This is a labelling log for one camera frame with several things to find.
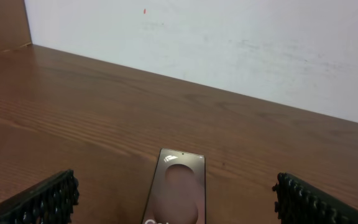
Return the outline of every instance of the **wood grain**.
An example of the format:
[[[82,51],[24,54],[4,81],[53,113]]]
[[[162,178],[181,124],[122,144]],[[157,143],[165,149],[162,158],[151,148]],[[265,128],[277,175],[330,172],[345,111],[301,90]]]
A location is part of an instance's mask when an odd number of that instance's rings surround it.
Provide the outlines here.
[[[278,223],[289,171],[358,209],[358,124],[33,46],[0,54],[0,202],[64,169],[74,223],[140,223],[161,147],[207,160],[208,223]]]
[[[0,0],[0,51],[31,43],[24,0]]]

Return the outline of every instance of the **phone screen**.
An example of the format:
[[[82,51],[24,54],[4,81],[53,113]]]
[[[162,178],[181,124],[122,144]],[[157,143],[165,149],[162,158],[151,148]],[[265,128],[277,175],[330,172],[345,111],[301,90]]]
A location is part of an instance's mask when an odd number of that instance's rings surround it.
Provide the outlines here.
[[[142,224],[205,224],[205,158],[161,149]]]

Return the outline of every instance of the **wooden table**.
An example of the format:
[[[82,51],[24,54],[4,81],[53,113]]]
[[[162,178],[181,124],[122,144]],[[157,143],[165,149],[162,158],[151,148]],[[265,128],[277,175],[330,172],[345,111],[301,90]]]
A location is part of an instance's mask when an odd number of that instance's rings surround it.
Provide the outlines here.
[[[53,173],[74,223],[139,224],[161,147],[207,159],[208,223],[278,223],[289,171],[358,209],[358,124],[32,46],[0,54],[0,202]]]

